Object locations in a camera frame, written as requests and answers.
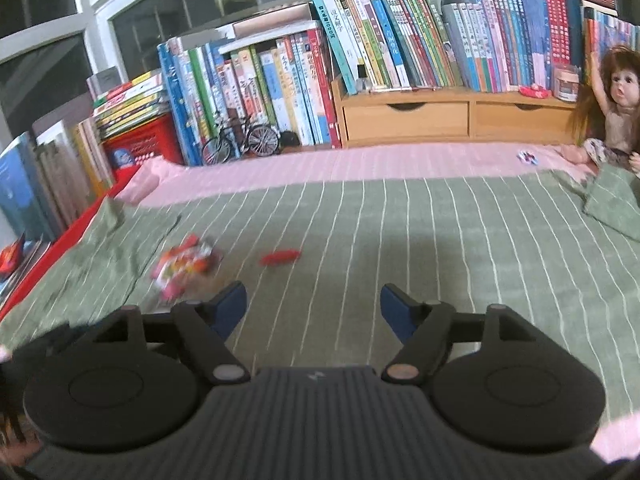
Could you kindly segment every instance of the wooden drawer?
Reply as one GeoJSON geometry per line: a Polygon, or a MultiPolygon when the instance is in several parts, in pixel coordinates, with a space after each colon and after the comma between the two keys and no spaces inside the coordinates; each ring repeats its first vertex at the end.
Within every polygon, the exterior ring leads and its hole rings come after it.
{"type": "Polygon", "coordinates": [[[573,142],[566,132],[570,108],[536,105],[476,103],[476,130],[479,140],[504,140],[542,144],[573,142]]]}
{"type": "Polygon", "coordinates": [[[469,104],[409,103],[345,107],[350,145],[468,139],[469,104]]]}

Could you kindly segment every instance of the bicycle wheel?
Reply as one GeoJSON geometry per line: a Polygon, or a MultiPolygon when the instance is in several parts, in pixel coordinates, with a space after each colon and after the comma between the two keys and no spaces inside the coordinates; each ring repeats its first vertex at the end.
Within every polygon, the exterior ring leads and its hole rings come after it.
{"type": "Polygon", "coordinates": [[[231,156],[231,143],[222,136],[211,139],[202,149],[202,160],[208,166],[222,164],[231,156]]]}
{"type": "Polygon", "coordinates": [[[266,124],[256,124],[249,129],[249,150],[257,156],[269,156],[278,151],[280,136],[266,124]]]}

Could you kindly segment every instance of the red plastic basket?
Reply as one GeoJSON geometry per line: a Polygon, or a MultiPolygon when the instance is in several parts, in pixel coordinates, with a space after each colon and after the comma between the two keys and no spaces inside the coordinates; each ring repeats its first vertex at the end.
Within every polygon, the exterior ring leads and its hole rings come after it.
{"type": "Polygon", "coordinates": [[[176,164],[184,163],[171,114],[108,139],[102,146],[116,170],[132,164],[140,166],[145,160],[156,156],[176,164]]]}

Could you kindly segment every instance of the round black disc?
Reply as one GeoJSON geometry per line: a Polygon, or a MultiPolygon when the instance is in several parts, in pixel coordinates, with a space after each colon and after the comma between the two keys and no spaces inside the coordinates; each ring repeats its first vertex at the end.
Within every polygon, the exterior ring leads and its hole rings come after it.
{"type": "Polygon", "coordinates": [[[529,346],[478,352],[446,364],[431,399],[460,433],[515,452],[552,452],[590,442],[602,415],[600,381],[568,354],[551,360],[529,346]]]}
{"type": "Polygon", "coordinates": [[[197,386],[180,363],[99,344],[51,358],[27,384],[24,411],[57,446],[113,452],[144,446],[194,412],[197,386]]]}

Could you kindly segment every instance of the doll's head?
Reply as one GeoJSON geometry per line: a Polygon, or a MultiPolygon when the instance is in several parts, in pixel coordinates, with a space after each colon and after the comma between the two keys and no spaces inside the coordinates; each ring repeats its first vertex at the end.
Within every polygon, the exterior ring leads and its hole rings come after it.
{"type": "Polygon", "coordinates": [[[621,107],[640,104],[640,52],[626,46],[610,48],[600,65],[607,97],[621,107]]]}

